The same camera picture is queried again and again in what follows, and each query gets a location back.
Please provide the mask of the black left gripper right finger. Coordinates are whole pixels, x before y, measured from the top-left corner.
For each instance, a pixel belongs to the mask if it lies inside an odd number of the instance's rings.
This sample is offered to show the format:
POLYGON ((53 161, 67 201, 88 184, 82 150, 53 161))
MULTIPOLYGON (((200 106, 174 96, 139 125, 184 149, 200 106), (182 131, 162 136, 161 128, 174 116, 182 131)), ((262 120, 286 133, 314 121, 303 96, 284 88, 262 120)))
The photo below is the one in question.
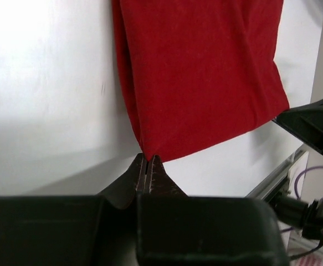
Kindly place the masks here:
POLYGON ((289 265, 272 208, 256 198, 191 197, 159 156, 136 197, 139 265, 289 265))

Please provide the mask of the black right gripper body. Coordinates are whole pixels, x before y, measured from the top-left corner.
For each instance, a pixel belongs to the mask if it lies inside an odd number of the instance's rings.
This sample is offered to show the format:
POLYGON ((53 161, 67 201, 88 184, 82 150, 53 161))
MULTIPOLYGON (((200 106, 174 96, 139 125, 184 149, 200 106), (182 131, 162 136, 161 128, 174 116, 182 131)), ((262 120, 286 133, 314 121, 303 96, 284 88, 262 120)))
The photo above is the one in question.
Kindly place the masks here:
POLYGON ((286 110, 273 122, 323 155, 323 99, 286 110))

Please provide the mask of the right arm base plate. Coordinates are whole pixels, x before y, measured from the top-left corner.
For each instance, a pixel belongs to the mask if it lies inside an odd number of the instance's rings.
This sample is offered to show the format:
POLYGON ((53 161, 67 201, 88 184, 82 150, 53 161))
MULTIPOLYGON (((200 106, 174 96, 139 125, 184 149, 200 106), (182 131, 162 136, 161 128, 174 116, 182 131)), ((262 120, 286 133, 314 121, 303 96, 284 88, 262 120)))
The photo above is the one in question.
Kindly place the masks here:
POLYGON ((316 248, 290 256, 291 260, 296 260, 323 247, 323 198, 308 204, 290 197, 289 182, 289 178, 285 177, 264 197, 264 201, 270 204, 279 221, 293 229, 302 230, 302 237, 305 239, 319 241, 316 248))

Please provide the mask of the red t shirt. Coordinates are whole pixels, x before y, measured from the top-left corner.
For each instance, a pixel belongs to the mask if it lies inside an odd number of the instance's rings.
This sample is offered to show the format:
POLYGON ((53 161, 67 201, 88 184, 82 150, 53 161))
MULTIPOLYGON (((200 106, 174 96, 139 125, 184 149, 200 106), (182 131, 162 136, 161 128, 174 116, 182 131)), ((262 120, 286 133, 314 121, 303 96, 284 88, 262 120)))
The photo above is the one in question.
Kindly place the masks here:
POLYGON ((112 1, 119 81, 146 159, 178 159, 289 108, 274 57, 283 1, 112 1))

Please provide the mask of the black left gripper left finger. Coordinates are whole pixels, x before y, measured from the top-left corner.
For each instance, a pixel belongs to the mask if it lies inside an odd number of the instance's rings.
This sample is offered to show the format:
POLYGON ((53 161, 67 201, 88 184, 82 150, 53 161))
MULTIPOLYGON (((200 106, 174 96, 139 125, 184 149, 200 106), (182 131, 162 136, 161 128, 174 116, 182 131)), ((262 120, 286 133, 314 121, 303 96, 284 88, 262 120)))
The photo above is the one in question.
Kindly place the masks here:
POLYGON ((0 196, 0 265, 100 265, 110 240, 134 230, 146 166, 136 155, 96 195, 0 196))

